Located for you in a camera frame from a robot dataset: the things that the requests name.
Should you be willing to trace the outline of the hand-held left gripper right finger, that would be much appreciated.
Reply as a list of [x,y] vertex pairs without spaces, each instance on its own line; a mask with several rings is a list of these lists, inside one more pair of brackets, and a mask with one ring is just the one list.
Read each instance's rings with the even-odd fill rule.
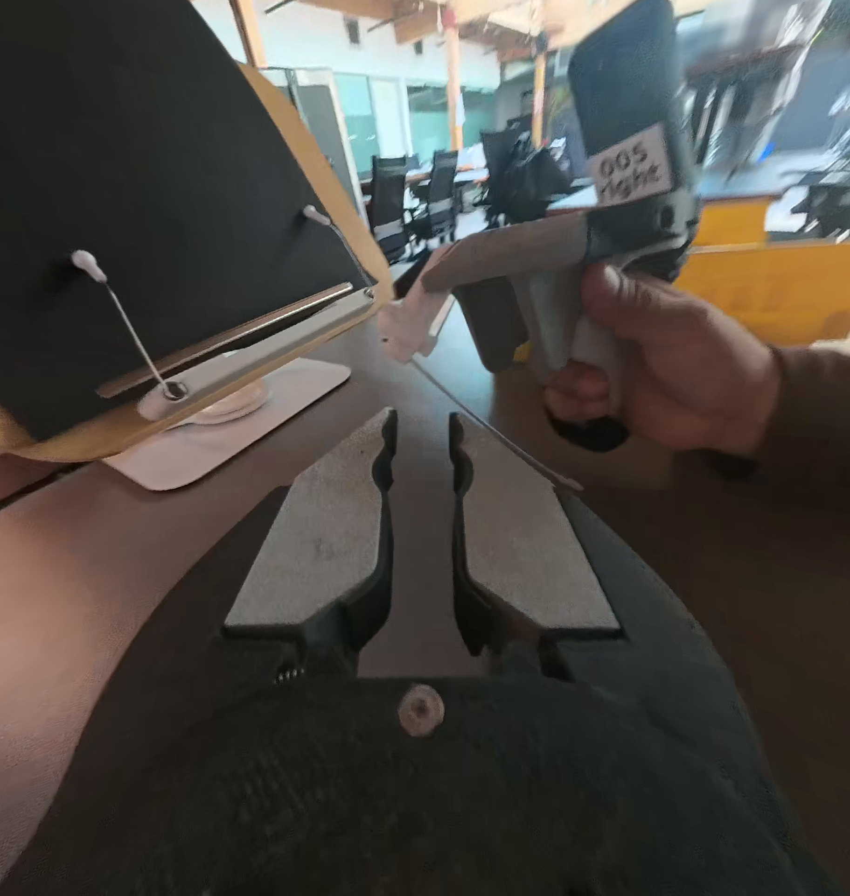
[[552,480],[462,414],[450,416],[448,441],[453,612],[468,652],[619,637],[620,622]]

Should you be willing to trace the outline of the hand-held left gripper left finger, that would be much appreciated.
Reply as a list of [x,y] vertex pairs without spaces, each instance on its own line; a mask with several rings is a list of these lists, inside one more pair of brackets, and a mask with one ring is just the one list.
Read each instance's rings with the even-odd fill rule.
[[229,637],[357,657],[384,625],[397,411],[381,409],[296,477],[224,621]]

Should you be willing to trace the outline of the person's right hand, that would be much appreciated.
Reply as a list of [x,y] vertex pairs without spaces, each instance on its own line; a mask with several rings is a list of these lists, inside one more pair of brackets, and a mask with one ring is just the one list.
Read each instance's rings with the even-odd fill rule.
[[610,264],[585,269],[587,317],[623,342],[620,417],[675,452],[754,457],[782,382],[772,348],[704,301]]

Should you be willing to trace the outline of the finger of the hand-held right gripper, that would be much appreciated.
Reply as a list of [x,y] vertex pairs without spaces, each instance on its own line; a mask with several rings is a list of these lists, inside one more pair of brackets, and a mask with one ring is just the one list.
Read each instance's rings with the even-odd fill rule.
[[508,277],[491,277],[464,284],[458,298],[481,364],[491,374],[507,370],[520,347],[530,342],[513,283]]
[[419,281],[427,293],[500,277],[564,270],[581,263],[587,246],[584,214],[563,213],[497,230],[483,230],[433,252]]

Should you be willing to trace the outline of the yellow wooden counter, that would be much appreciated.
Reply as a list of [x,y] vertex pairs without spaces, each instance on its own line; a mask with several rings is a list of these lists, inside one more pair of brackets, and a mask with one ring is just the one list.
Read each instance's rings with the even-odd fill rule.
[[850,335],[850,236],[774,239],[774,196],[704,203],[677,289],[722,310],[764,342],[804,346]]

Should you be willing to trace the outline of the person's right forearm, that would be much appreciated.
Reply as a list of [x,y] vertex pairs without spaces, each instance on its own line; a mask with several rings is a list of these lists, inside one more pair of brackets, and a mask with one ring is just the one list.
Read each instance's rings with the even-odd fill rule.
[[850,507],[850,355],[777,349],[778,398],[753,482],[781,496]]

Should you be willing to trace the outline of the black board on white stand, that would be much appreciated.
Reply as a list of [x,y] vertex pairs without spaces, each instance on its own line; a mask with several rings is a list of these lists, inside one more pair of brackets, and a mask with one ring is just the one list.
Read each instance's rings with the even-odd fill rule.
[[386,259],[190,2],[0,2],[0,450],[119,454],[371,317]]

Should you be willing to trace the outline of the grey partition panel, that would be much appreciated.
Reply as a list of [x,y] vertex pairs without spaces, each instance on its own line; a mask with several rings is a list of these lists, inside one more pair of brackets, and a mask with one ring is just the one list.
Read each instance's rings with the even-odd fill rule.
[[365,203],[341,111],[337,84],[330,69],[286,69],[289,94],[300,117],[313,134],[358,215]]

